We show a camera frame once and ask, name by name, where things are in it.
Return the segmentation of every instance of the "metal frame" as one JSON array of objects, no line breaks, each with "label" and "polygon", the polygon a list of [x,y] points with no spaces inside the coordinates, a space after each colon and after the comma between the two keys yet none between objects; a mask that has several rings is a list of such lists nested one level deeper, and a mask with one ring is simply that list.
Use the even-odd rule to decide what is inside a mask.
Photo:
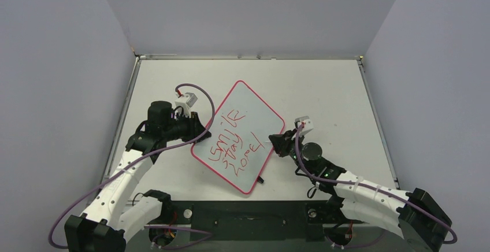
[{"label": "metal frame", "polygon": [[380,138],[381,142],[383,144],[383,148],[388,160],[388,165],[389,169],[391,171],[393,181],[395,182],[396,188],[399,189],[399,184],[398,184],[398,177],[396,176],[395,173],[395,168],[393,166],[393,162],[391,160],[391,156],[388,150],[388,145],[383,133],[383,128],[381,126],[381,122],[379,120],[378,114],[376,112],[376,107],[374,106],[373,99],[371,97],[371,93],[369,91],[368,87],[368,82],[366,80],[366,76],[364,74],[364,66],[362,63],[362,56],[356,57],[356,58],[336,58],[336,57],[301,57],[301,56],[281,56],[280,58],[276,58],[274,56],[262,56],[262,55],[255,55],[255,56],[241,56],[241,55],[230,55],[230,56],[178,56],[177,54],[158,54],[158,55],[138,55],[136,56],[136,62],[135,66],[133,68],[133,74],[131,76],[131,79],[129,81],[129,86],[128,86],[128,91],[126,93],[126,100],[124,102],[124,106],[122,107],[121,111],[121,116],[119,118],[119,122],[117,124],[117,129],[116,129],[116,134],[113,139],[113,143],[111,146],[110,154],[109,157],[107,158],[107,163],[106,163],[106,168],[104,171],[104,176],[102,180],[108,179],[110,176],[110,169],[112,167],[112,164],[114,162],[114,155],[116,152],[117,148],[117,143],[119,142],[121,138],[121,131],[123,130],[123,125],[124,125],[124,120],[126,119],[126,114],[128,112],[129,108],[129,103],[131,101],[131,96],[133,94],[133,90],[135,87],[136,79],[138,78],[138,72],[139,68],[141,65],[141,60],[357,60],[357,63],[359,65],[359,72],[361,73],[362,81],[364,83],[364,86],[366,88],[366,93],[367,93],[367,98],[369,99],[369,103],[371,104],[371,109],[374,114],[374,119],[376,121],[376,125],[378,127],[378,131],[380,133]]}]

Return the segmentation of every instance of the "red handwriting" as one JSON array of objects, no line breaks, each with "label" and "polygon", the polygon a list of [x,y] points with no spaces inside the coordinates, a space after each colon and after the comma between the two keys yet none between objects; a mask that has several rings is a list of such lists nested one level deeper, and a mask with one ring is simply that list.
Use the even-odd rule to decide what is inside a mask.
[{"label": "red handwriting", "polygon": [[252,136],[255,140],[251,143],[244,145],[242,137],[233,132],[234,128],[239,125],[239,120],[245,118],[246,115],[240,114],[238,110],[231,110],[226,116],[222,115],[221,118],[226,122],[221,122],[221,126],[227,126],[224,131],[218,135],[218,141],[216,145],[211,147],[210,153],[212,157],[208,159],[211,161],[221,161],[225,165],[225,169],[229,166],[233,168],[235,176],[239,177],[240,172],[245,172],[246,166],[250,162],[249,156],[254,154],[261,147],[264,146],[253,133]]}]

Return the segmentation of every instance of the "purple cable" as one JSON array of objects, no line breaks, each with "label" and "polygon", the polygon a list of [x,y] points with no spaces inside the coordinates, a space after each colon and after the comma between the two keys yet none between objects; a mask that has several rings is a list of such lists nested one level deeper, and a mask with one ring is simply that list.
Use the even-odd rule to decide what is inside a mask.
[{"label": "purple cable", "polygon": [[[295,149],[296,157],[298,158],[298,162],[299,162],[299,165],[301,167],[301,170],[308,177],[310,177],[311,179],[316,180],[316,181],[324,181],[326,183],[331,183],[331,184],[349,184],[349,185],[352,185],[352,186],[355,185],[356,183],[353,182],[353,181],[337,181],[337,180],[329,180],[329,179],[324,179],[324,178],[316,177],[313,174],[311,174],[310,172],[308,172],[308,170],[306,170],[305,164],[303,163],[303,158],[301,157],[301,153],[299,152],[299,140],[298,140],[299,139],[299,133],[301,132],[301,130],[303,130],[303,127],[304,127],[304,125],[298,126],[298,130],[296,131],[296,137],[294,138],[294,141],[295,141],[294,149]],[[421,207],[413,204],[412,202],[407,201],[407,200],[405,200],[405,199],[403,199],[403,198],[401,198],[401,197],[399,197],[397,195],[394,195],[394,194],[392,194],[392,193],[390,193],[388,191],[377,190],[377,188],[375,188],[373,186],[370,186],[368,184],[364,184],[364,183],[359,183],[358,185],[361,186],[361,187],[368,188],[368,189],[373,190],[373,191],[378,191],[379,193],[382,193],[384,195],[387,195],[388,197],[393,197],[396,200],[401,201],[401,202],[403,202],[403,203],[405,203],[405,204],[413,207],[417,211],[423,213],[425,216],[429,217],[430,219],[432,219],[433,221],[435,221],[436,223],[438,223],[439,225],[441,225],[442,227],[444,227],[444,229],[446,229],[448,232],[450,232],[452,234],[452,239],[451,240],[445,240],[445,241],[443,241],[444,244],[453,244],[453,243],[456,243],[458,241],[458,237],[456,236],[456,232],[454,232],[454,230],[451,229],[451,227],[449,227],[446,223],[442,222],[437,217],[435,217],[432,214],[428,213],[423,208],[421,208]]]},{"label": "purple cable", "polygon": [[[195,229],[191,229],[191,228],[187,228],[187,227],[173,227],[173,226],[165,226],[165,225],[145,225],[144,227],[147,228],[147,229],[172,229],[172,230],[187,231],[187,232],[199,233],[199,234],[205,234],[205,235],[207,235],[207,236],[205,236],[202,239],[198,239],[198,240],[196,240],[194,242],[189,242],[189,243],[184,244],[184,245],[181,245],[181,246],[174,246],[174,247],[166,247],[166,246],[164,246],[164,247],[162,247],[162,249],[164,249],[164,250],[178,250],[178,249],[183,249],[183,248],[186,248],[186,247],[189,247],[189,246],[198,244],[199,242],[203,242],[206,239],[209,239],[210,237],[213,236],[213,234],[211,232],[206,232],[206,231],[201,231],[201,230],[195,230]],[[156,243],[157,240],[159,238],[161,238],[162,236],[164,236],[164,235],[165,234],[160,234],[160,235],[154,237],[153,240],[151,240],[151,242],[152,243]]]},{"label": "purple cable", "polygon": [[[377,237],[375,240],[373,240],[372,242],[370,242],[370,243],[356,244],[356,245],[346,245],[346,246],[344,246],[344,249],[357,249],[357,248],[366,248],[366,247],[369,247],[369,246],[373,246],[376,243],[380,242],[380,240],[383,239],[385,235],[386,235],[386,230],[383,230],[383,232],[381,233],[381,235],[379,237]],[[332,242],[335,247],[342,248],[342,245],[338,245],[337,243],[333,242],[329,237],[327,237],[327,239],[330,240],[330,242]]]},{"label": "purple cable", "polygon": [[53,226],[51,226],[51,229],[49,230],[49,235],[48,235],[48,238],[47,238],[47,240],[48,240],[48,242],[49,242],[49,244],[51,246],[53,246],[54,248],[57,248],[57,249],[68,249],[68,246],[66,246],[66,245],[60,245],[60,244],[57,244],[57,243],[55,243],[53,241],[53,233],[54,233],[54,230],[56,229],[56,226],[58,226],[58,224],[60,223],[61,219],[63,219],[63,217],[65,217],[66,214],[70,210],[72,210],[78,203],[80,203],[81,201],[83,201],[84,199],[86,199],[92,193],[98,191],[100,188],[103,188],[107,184],[111,183],[117,177],[119,177],[120,175],[122,175],[125,171],[129,170],[129,168],[131,168],[134,165],[138,164],[138,162],[144,160],[145,158],[147,158],[147,157],[149,157],[151,155],[154,155],[154,154],[161,153],[163,151],[167,151],[167,150],[170,150],[170,149],[175,149],[175,148],[179,148],[179,147],[182,147],[182,146],[191,144],[191,143],[197,141],[198,139],[200,139],[202,136],[204,136],[204,134],[206,134],[209,131],[209,128],[211,127],[211,125],[213,124],[213,121],[214,121],[214,115],[216,114],[214,112],[214,104],[213,104],[213,100],[211,99],[211,96],[209,96],[209,94],[204,89],[200,88],[199,86],[196,86],[195,84],[191,84],[191,83],[179,84],[178,86],[175,87],[175,90],[177,91],[177,89],[179,89],[182,86],[190,86],[190,87],[193,87],[193,88],[196,88],[196,89],[200,90],[208,98],[209,102],[211,103],[211,119],[209,120],[209,123],[206,126],[206,129],[199,136],[197,136],[196,138],[194,138],[193,140],[189,140],[187,142],[183,142],[181,144],[176,144],[176,145],[173,145],[173,146],[170,146],[170,147],[158,149],[158,150],[155,150],[153,152],[150,152],[148,154],[143,155],[142,157],[136,159],[134,162],[132,162],[131,164],[129,164],[128,166],[126,166],[125,168],[123,168],[123,170],[117,172],[111,178],[107,179],[106,181],[103,181],[100,185],[92,188],[91,190],[89,190],[89,192],[87,192],[86,194],[84,194],[82,197],[78,198],[74,203],[72,203],[71,205],[69,205],[68,208],[66,208],[66,210],[64,210],[60,214],[60,216],[58,216],[58,218],[55,220]]}]

